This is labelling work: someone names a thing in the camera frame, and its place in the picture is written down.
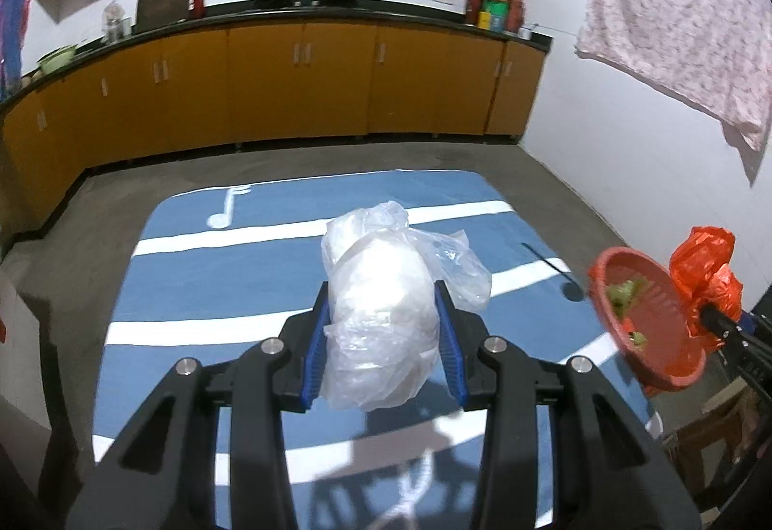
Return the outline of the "lower wooden kitchen cabinets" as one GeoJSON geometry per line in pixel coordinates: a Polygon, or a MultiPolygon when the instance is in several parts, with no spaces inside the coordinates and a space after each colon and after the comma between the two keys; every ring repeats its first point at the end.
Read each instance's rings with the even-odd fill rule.
{"type": "Polygon", "coordinates": [[[264,141],[524,134],[548,45],[389,21],[198,28],[116,49],[1,108],[1,234],[90,169],[264,141]]]}

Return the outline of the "clear jar on counter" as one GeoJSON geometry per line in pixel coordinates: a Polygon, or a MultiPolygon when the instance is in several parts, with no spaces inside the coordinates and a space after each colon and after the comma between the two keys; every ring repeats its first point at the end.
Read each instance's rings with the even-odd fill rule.
{"type": "Polygon", "coordinates": [[[107,44],[116,43],[131,35],[131,18],[116,1],[111,1],[103,9],[102,31],[103,40],[107,44]]]}

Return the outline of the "blue striped tablecloth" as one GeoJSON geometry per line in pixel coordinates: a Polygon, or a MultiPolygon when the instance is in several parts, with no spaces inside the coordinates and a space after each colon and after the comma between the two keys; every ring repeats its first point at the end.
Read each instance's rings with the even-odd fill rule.
{"type": "MultiPolygon", "coordinates": [[[[492,275],[483,317],[531,356],[597,364],[653,435],[658,414],[588,300],[564,295],[561,261],[472,172],[391,171],[299,178],[178,194],[141,232],[107,326],[93,416],[102,457],[170,367],[228,362],[279,333],[325,280],[320,240],[332,218],[394,201],[412,226],[463,231],[492,275]]],[[[283,419],[289,480],[304,529],[463,529],[485,416],[464,412],[434,372],[391,410],[334,411],[317,401],[283,419]]]]}

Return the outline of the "red bottle on counter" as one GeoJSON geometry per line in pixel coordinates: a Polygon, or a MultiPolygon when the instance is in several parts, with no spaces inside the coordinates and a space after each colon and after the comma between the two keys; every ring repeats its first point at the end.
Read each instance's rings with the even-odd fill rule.
{"type": "Polygon", "coordinates": [[[190,18],[200,19],[206,16],[206,0],[193,0],[191,2],[190,18]]]}

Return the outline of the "olive green bag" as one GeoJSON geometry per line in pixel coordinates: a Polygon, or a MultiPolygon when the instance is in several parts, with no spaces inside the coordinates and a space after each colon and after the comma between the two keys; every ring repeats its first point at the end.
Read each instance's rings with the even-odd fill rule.
{"type": "Polygon", "coordinates": [[[629,313],[636,307],[638,300],[649,286],[650,282],[647,279],[634,278],[606,287],[606,298],[611,305],[612,312],[636,349],[644,347],[648,340],[641,331],[636,329],[629,313]]]}

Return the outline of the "red bag with containers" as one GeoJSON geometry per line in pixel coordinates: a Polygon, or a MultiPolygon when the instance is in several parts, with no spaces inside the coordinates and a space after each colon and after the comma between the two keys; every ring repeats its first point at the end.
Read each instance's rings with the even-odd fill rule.
{"type": "Polygon", "coordinates": [[[524,0],[466,0],[466,25],[517,34],[524,26],[524,0]]]}

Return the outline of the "green pot on counter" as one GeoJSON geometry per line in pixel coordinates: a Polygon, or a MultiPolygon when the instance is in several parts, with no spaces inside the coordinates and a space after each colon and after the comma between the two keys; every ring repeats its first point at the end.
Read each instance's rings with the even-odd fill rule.
{"type": "Polygon", "coordinates": [[[66,67],[75,57],[76,45],[64,45],[39,58],[38,66],[43,75],[50,75],[66,67]]]}

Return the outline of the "black countertop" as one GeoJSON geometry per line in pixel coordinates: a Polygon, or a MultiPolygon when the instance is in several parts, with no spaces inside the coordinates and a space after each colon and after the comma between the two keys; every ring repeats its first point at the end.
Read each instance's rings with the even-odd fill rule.
{"type": "Polygon", "coordinates": [[[551,51],[552,36],[533,31],[529,39],[510,32],[493,32],[479,27],[466,25],[465,16],[426,6],[406,4],[405,2],[384,0],[360,0],[355,6],[318,5],[317,0],[300,0],[298,6],[285,6],[276,9],[249,9],[248,1],[228,2],[228,4],[213,5],[207,15],[200,19],[187,19],[171,23],[171,25],[155,28],[141,34],[131,34],[118,43],[101,43],[98,40],[85,45],[85,51],[77,49],[75,58],[61,69],[50,75],[43,75],[35,81],[22,87],[16,94],[1,102],[1,114],[7,115],[14,106],[35,90],[42,89],[50,82],[62,80],[72,71],[87,67],[93,62],[110,57],[112,53],[147,44],[154,40],[171,38],[171,36],[189,34],[190,32],[215,30],[215,28],[230,28],[235,26],[275,25],[284,22],[311,21],[372,21],[375,23],[397,23],[410,27],[441,28],[453,32],[463,32],[472,36],[481,36],[500,41],[515,41],[536,49],[539,52],[551,51]]]}

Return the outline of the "wooden stool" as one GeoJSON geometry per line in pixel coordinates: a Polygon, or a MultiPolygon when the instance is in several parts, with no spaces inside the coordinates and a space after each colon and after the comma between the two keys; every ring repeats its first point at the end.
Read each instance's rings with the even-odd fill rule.
{"type": "Polygon", "coordinates": [[[663,439],[671,465],[695,499],[729,482],[751,449],[764,440],[771,412],[758,393],[737,377],[702,407],[696,419],[663,439]]]}

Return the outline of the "red plastic trash basket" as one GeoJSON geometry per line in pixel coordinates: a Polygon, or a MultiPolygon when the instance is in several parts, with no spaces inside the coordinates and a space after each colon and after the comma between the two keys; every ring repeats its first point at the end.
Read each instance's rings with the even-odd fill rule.
{"type": "Polygon", "coordinates": [[[706,353],[689,336],[678,292],[667,270],[654,259],[626,246],[603,250],[589,269],[589,296],[645,393],[680,392],[700,379],[706,353]],[[641,349],[628,339],[606,298],[608,285],[634,278],[650,282],[629,313],[636,329],[648,340],[641,349]]]}

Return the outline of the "white clear plastic bag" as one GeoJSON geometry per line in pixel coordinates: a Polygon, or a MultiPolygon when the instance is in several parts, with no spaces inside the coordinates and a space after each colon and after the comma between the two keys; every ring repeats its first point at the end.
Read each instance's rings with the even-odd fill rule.
{"type": "Polygon", "coordinates": [[[332,219],[320,248],[331,314],[320,395],[334,410],[393,408],[419,394],[440,358],[434,283],[467,312],[491,299],[492,274],[466,232],[416,230],[394,201],[332,219]]]}

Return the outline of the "pink floral hanging cloth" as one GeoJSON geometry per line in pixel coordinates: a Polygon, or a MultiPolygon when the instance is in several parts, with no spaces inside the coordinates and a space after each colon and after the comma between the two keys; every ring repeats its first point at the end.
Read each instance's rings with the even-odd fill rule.
{"type": "Polygon", "coordinates": [[[588,0],[577,52],[767,142],[771,0],[588,0]]]}

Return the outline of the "dark cutting board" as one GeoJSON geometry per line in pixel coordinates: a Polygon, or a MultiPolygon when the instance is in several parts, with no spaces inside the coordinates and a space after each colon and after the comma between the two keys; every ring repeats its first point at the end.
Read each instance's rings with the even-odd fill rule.
{"type": "Polygon", "coordinates": [[[156,30],[189,18],[190,0],[138,0],[134,33],[156,30]]]}

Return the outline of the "purple hanging cloth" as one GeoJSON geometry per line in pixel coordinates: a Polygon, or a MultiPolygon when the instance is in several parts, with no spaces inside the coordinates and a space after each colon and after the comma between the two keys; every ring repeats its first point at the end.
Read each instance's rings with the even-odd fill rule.
{"type": "Polygon", "coordinates": [[[22,58],[30,0],[1,0],[1,98],[21,87],[22,58]]]}

